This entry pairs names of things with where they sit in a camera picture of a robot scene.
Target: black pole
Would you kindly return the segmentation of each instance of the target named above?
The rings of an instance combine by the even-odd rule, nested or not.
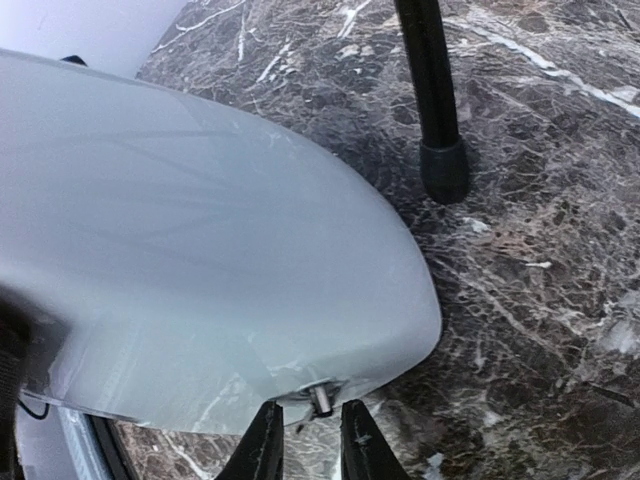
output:
[[[438,0],[395,0],[422,125],[420,173],[438,203],[469,191],[469,164],[458,133],[451,66]]]

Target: black strip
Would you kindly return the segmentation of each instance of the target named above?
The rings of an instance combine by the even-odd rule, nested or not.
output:
[[[139,480],[120,435],[111,421],[93,415],[87,415],[87,418],[114,480]]]

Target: black rubber foot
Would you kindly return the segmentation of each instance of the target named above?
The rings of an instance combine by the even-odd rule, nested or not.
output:
[[[462,139],[447,148],[420,144],[420,175],[427,194],[437,203],[449,205],[469,193],[469,162]]]

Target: marble floor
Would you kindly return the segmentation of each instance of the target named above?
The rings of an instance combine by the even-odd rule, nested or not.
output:
[[[437,350],[367,403],[428,480],[640,478],[640,4],[441,0],[465,203],[423,193],[391,0],[190,3],[140,78],[256,113],[393,204],[432,269]],[[288,479],[339,478],[339,419],[286,438]],[[213,478],[236,437],[119,423],[141,478]]]

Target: black cable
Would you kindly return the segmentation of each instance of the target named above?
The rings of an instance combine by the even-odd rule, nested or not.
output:
[[[44,412],[42,412],[40,415],[27,407],[22,400],[18,400],[18,405],[20,405],[20,407],[25,411],[27,415],[29,415],[31,418],[35,418],[36,420],[44,420],[45,418],[47,418],[47,415],[49,415],[50,405],[48,403],[44,404]]]

